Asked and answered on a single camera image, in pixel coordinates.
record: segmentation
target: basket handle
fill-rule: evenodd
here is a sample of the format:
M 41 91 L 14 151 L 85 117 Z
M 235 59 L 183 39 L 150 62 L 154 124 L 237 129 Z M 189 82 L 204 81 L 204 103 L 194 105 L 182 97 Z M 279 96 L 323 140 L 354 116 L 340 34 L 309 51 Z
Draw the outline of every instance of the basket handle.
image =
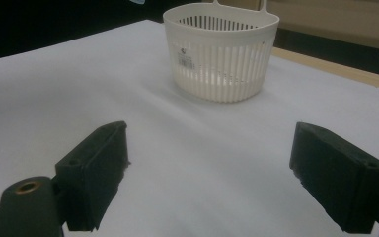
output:
M 263 3 L 263 6 L 260 8 L 259 12 L 261 12 L 261 11 L 265 11 L 265 12 L 267 12 L 267 10 L 266 10 L 267 0 L 261 0 L 261 2 Z M 218 0 L 214 0 L 214 1 L 213 1 L 213 4 L 221 5 L 221 4 L 218 2 Z

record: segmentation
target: basket slot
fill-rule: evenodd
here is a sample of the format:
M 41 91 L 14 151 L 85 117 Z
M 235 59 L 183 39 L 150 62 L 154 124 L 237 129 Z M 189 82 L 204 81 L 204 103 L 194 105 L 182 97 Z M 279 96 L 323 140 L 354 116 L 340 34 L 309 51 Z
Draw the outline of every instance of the basket slot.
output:
M 178 23 L 195 28 L 213 31 L 241 31 L 254 29 L 258 26 L 226 20 L 212 16 L 192 16 L 178 20 Z

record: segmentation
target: white plastic basket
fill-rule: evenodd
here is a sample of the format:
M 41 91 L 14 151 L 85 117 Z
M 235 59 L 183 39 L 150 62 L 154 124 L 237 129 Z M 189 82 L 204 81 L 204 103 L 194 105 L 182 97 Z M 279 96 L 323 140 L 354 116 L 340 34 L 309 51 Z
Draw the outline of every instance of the white plastic basket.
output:
M 174 79 L 184 90 L 215 102 L 255 95 L 265 79 L 279 18 L 259 11 L 193 3 L 164 14 Z

